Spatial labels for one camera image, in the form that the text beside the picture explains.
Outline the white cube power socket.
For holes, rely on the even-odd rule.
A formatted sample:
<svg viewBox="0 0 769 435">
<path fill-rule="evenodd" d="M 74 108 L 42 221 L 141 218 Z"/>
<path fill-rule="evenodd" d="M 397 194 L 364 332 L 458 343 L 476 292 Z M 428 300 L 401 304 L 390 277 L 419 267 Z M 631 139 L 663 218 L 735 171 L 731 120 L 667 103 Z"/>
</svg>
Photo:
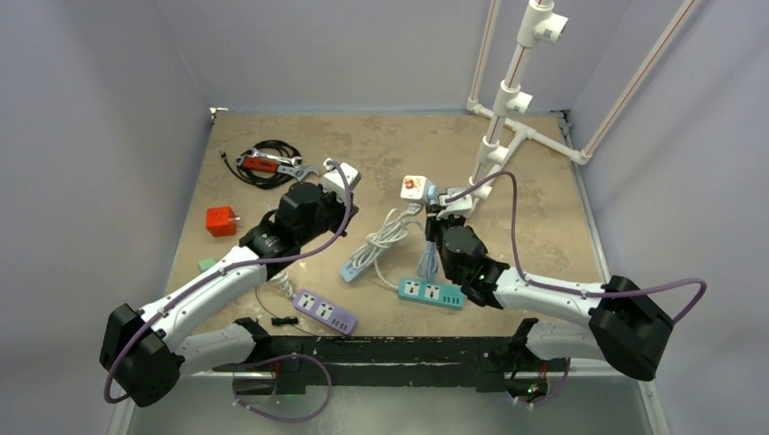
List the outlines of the white cube power socket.
<svg viewBox="0 0 769 435">
<path fill-rule="evenodd" d="M 424 202 L 428 196 L 430 183 L 427 177 L 405 175 L 400 190 L 400 198 L 409 202 Z"/>
</svg>

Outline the red cube socket adapter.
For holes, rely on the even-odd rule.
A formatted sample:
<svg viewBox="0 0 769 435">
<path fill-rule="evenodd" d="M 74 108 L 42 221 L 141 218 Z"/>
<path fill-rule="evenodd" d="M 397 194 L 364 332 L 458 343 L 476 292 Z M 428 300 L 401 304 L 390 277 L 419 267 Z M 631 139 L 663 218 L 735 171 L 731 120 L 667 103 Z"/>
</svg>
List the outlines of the red cube socket adapter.
<svg viewBox="0 0 769 435">
<path fill-rule="evenodd" d="M 242 225 L 241 217 L 230 206 L 208 208 L 205 228 L 213 237 L 234 236 Z"/>
</svg>

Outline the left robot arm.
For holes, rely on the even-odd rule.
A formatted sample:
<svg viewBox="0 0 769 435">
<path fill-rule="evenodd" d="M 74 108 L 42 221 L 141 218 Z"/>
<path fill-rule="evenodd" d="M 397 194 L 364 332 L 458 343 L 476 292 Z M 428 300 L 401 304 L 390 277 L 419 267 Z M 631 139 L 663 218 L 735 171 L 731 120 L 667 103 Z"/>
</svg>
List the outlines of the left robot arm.
<svg viewBox="0 0 769 435">
<path fill-rule="evenodd" d="M 107 372 L 102 394 L 147 407 L 165 396 L 199 360 L 195 330 L 233 300 L 265 284 L 293 262 L 322 252 L 346 233 L 357 213 L 357 176 L 330 173 L 318 184 L 297 182 L 230 251 L 170 295 L 134 309 L 121 304 L 105 327 L 99 362 Z M 317 237 L 333 239 L 302 253 Z"/>
</svg>

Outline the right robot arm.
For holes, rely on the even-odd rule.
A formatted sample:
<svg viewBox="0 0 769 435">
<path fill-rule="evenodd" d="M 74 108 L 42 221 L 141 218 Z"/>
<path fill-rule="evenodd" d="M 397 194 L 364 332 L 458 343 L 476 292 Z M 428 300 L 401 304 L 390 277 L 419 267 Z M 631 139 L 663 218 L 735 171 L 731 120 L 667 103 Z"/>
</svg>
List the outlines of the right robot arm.
<svg viewBox="0 0 769 435">
<path fill-rule="evenodd" d="M 673 319 L 629 279 L 575 283 L 525 275 L 492 259 L 462 216 L 431 205 L 425 234 L 435 243 L 444 276 L 478 306 L 556 318 L 523 322 L 509 345 L 511 361 L 530 369 L 541 360 L 593 359 L 638 381 L 652 381 L 674 328 Z"/>
</svg>

